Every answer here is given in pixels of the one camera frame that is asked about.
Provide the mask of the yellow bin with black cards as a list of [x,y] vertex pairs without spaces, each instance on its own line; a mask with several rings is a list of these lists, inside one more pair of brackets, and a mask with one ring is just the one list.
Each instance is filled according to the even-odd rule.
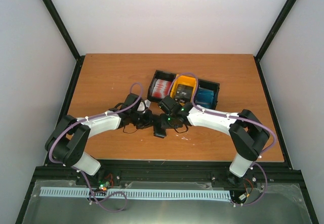
[[191,101],[194,90],[197,86],[197,80],[189,75],[176,75],[176,80],[174,80],[170,96],[176,102],[184,105]]

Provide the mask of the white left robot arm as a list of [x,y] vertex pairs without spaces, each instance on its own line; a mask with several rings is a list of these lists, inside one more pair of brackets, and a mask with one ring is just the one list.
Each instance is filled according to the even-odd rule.
[[160,116],[151,110],[138,111],[128,108],[108,111],[91,117],[74,118],[64,116],[47,140],[45,149],[53,163],[59,163],[76,170],[83,171],[89,181],[99,185],[105,180],[105,171],[100,162],[85,152],[89,138],[110,130],[116,130],[132,124],[136,129],[146,129],[153,126],[157,129]]

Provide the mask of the black card holder wallet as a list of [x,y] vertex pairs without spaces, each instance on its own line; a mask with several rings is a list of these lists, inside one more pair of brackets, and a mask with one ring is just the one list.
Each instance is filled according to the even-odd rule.
[[164,139],[167,134],[166,134],[166,130],[161,128],[160,126],[158,125],[154,125],[153,126],[153,135],[157,138],[161,138],[161,139]]

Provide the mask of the black bin with blue cards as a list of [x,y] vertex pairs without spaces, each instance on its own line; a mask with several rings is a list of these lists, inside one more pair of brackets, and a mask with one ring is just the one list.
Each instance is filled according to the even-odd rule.
[[199,79],[198,90],[194,97],[194,103],[207,109],[215,110],[218,103],[219,90],[219,83]]

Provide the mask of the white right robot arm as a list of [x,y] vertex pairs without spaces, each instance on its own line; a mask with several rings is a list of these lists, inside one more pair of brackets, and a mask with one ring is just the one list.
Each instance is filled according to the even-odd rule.
[[270,138],[269,130],[249,110],[225,113],[188,104],[174,113],[162,114],[160,125],[163,129],[200,126],[230,136],[236,155],[229,171],[237,177],[243,177],[252,167]]

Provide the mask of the red white credit cards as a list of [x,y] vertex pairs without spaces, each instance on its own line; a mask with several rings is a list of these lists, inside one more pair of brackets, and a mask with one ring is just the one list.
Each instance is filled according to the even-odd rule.
[[157,79],[153,85],[151,95],[153,97],[162,99],[168,94],[170,86],[171,86],[171,81]]

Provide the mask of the black bin with red cards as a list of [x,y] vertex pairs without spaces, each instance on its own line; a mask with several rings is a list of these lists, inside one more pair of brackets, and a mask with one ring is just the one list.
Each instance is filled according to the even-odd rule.
[[151,102],[158,103],[166,95],[171,88],[171,83],[175,79],[176,74],[156,70],[148,88],[147,99]]

